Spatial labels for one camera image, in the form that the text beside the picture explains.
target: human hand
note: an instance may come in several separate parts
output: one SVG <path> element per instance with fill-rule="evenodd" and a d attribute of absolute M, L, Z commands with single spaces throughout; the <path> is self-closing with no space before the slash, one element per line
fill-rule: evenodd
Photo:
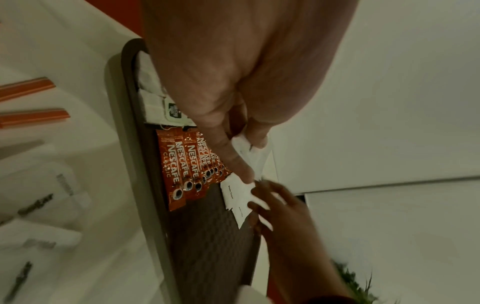
<path fill-rule="evenodd" d="M 295 115 L 330 67 L 358 0 L 142 0 L 145 40 L 168 94 L 243 182 L 235 152 Z"/>
<path fill-rule="evenodd" d="M 301 304 L 320 296 L 350 296 L 322 245 L 307 206 L 285 187 L 270 181 L 255 182 L 251 193 L 270 208 L 249 202 L 253 210 L 249 221 L 265 238 L 271 275 L 283 298 Z M 272 225 L 273 231 L 259 221 L 258 215 Z"/>

